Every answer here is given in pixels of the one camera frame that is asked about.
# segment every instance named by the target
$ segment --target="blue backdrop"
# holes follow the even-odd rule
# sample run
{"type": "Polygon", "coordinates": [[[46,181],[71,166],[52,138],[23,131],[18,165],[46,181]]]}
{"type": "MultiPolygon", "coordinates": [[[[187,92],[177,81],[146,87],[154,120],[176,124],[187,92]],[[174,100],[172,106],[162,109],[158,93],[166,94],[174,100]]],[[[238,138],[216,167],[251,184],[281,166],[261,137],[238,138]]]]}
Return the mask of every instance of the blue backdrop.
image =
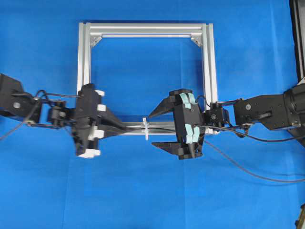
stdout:
{"type": "MultiPolygon", "coordinates": [[[[0,72],[30,93],[76,93],[81,21],[213,23],[222,101],[297,83],[287,0],[2,0],[0,16],[0,72]]],[[[202,93],[200,49],[189,39],[104,39],[92,52],[92,81],[115,114],[139,120],[169,90],[202,93]]],[[[16,124],[0,118],[0,134],[16,124]]],[[[289,137],[261,125],[250,133],[289,137]]],[[[100,142],[102,156],[85,160],[65,131],[22,127],[0,142],[0,228],[294,228],[303,184],[250,177],[208,145],[203,157],[179,161],[150,144],[171,140],[113,137],[100,142]]],[[[305,174],[296,141],[266,144],[231,133],[206,140],[260,175],[305,174]]]]}

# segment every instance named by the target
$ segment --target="screw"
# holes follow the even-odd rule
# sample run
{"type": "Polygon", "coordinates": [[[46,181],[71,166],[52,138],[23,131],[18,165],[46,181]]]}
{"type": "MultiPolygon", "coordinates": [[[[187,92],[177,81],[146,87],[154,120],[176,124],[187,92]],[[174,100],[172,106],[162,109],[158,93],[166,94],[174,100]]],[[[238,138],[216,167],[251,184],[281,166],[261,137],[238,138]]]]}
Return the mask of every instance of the screw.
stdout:
{"type": "Polygon", "coordinates": [[[59,112],[59,116],[60,116],[60,117],[65,117],[65,116],[66,116],[66,113],[64,113],[63,111],[60,111],[60,112],[59,112]]]}
{"type": "Polygon", "coordinates": [[[250,109],[251,109],[251,105],[250,105],[250,104],[247,104],[247,105],[246,105],[246,110],[249,111],[250,109]]]}
{"type": "Polygon", "coordinates": [[[20,108],[20,103],[14,102],[13,104],[14,108],[19,109],[20,108]]]}

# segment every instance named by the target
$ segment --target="wire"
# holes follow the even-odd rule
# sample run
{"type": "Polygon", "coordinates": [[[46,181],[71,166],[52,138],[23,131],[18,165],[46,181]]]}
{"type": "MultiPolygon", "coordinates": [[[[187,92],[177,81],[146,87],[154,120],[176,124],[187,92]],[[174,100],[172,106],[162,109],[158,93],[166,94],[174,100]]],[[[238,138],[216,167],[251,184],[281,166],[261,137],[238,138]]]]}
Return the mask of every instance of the wire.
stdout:
{"type": "Polygon", "coordinates": [[[196,99],[196,101],[198,102],[198,100],[200,99],[200,97],[203,98],[203,99],[205,100],[205,104],[206,104],[208,107],[210,107],[208,101],[206,100],[205,96],[203,96],[203,95],[198,96],[197,99],[196,99]]]}
{"type": "Polygon", "coordinates": [[[78,96],[78,95],[64,95],[64,94],[54,94],[54,93],[47,93],[47,95],[57,96],[57,97],[62,97],[62,98],[81,98],[81,96],[78,96]]]}
{"type": "Polygon", "coordinates": [[[217,130],[224,130],[224,131],[230,131],[230,132],[233,132],[237,135],[242,135],[242,136],[245,136],[245,137],[249,137],[249,138],[252,138],[256,141],[260,141],[260,142],[268,142],[268,143],[275,143],[275,142],[287,142],[287,141],[291,141],[291,140],[298,140],[298,139],[302,139],[302,138],[305,138],[305,135],[303,136],[299,136],[299,137],[291,137],[291,138],[286,138],[286,139],[277,139],[277,140],[265,140],[265,139],[261,139],[261,138],[258,138],[258,137],[253,137],[251,135],[248,135],[248,134],[244,134],[244,133],[241,133],[239,131],[236,131],[236,130],[232,130],[230,128],[226,128],[226,127],[217,127],[217,126],[212,126],[212,125],[196,125],[197,127],[202,127],[202,128],[211,128],[211,129],[217,129],[217,130]]]}
{"type": "Polygon", "coordinates": [[[37,100],[36,104],[33,106],[33,109],[29,112],[29,114],[23,119],[21,123],[19,123],[17,126],[15,126],[13,129],[5,133],[2,137],[0,137],[0,141],[2,141],[4,138],[6,138],[8,135],[19,129],[23,124],[25,124],[34,114],[35,110],[37,109],[40,101],[37,100]]]}
{"type": "MultiPolygon", "coordinates": [[[[166,128],[158,128],[158,127],[151,127],[151,128],[148,128],[149,130],[164,130],[164,131],[170,131],[170,132],[175,132],[175,130],[172,130],[172,129],[166,129],[166,128]]],[[[137,128],[137,127],[126,127],[124,128],[124,130],[145,130],[145,128],[137,128]]]]}
{"type": "Polygon", "coordinates": [[[42,95],[40,98],[42,98],[42,97],[44,96],[44,97],[46,98],[46,100],[47,100],[49,106],[50,106],[50,107],[53,107],[53,106],[52,106],[52,102],[51,102],[51,100],[48,98],[48,95],[47,95],[47,93],[46,93],[45,90],[39,90],[39,91],[36,93],[35,97],[37,97],[37,96],[39,95],[40,92],[43,93],[43,95],[42,95]]]}
{"type": "Polygon", "coordinates": [[[249,171],[248,169],[242,167],[240,164],[238,164],[236,161],[234,161],[233,159],[231,159],[227,154],[225,154],[221,149],[217,148],[216,146],[212,145],[211,143],[204,141],[206,144],[208,144],[210,147],[212,147],[214,150],[216,150],[217,152],[219,152],[223,157],[225,157],[228,161],[230,161],[233,165],[235,165],[236,167],[238,167],[239,169],[241,169],[242,171],[246,172],[249,175],[252,175],[256,178],[262,179],[262,180],[268,180],[268,181],[273,181],[273,182],[277,182],[277,183],[284,183],[284,184],[298,184],[298,183],[303,183],[305,182],[305,179],[299,179],[299,180],[280,180],[280,179],[273,179],[273,178],[268,178],[268,177],[264,177],[264,176],[260,176],[257,175],[251,171],[249,171]]]}

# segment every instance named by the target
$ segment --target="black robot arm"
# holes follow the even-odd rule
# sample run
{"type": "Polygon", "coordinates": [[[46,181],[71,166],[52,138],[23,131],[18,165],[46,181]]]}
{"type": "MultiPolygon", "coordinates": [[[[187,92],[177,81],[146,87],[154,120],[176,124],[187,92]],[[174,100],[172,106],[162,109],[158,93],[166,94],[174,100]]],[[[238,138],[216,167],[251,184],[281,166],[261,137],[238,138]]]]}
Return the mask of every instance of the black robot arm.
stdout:
{"type": "Polygon", "coordinates": [[[255,123],[262,123],[269,130],[287,129],[304,144],[305,136],[305,84],[293,87],[283,94],[260,95],[250,99],[209,104],[210,109],[202,112],[194,100],[191,90],[180,89],[170,92],[150,114],[150,117],[173,111],[177,142],[153,143],[179,159],[202,156],[205,127],[215,130],[243,129],[247,135],[255,123]],[[236,126],[232,126],[229,113],[224,107],[233,105],[236,126]]]}

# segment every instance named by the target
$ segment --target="silver frame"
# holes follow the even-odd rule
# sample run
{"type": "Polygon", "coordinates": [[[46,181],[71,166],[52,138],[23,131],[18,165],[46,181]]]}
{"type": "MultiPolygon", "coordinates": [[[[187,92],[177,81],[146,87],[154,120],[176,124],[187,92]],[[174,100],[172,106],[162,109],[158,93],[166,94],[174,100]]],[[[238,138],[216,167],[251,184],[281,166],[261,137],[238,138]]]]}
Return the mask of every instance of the silver frame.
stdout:
{"type": "MultiPolygon", "coordinates": [[[[190,38],[202,50],[203,92],[208,103],[218,101],[213,24],[199,23],[80,23],[78,46],[77,91],[91,82],[91,49],[102,38],[190,38]]],[[[144,127],[143,123],[127,123],[144,127]]],[[[149,130],[150,135],[174,135],[174,122],[150,122],[150,128],[172,129],[172,132],[149,130]]],[[[206,129],[206,134],[217,131],[206,129]]],[[[145,135],[134,130],[123,135],[145,135]]]]}

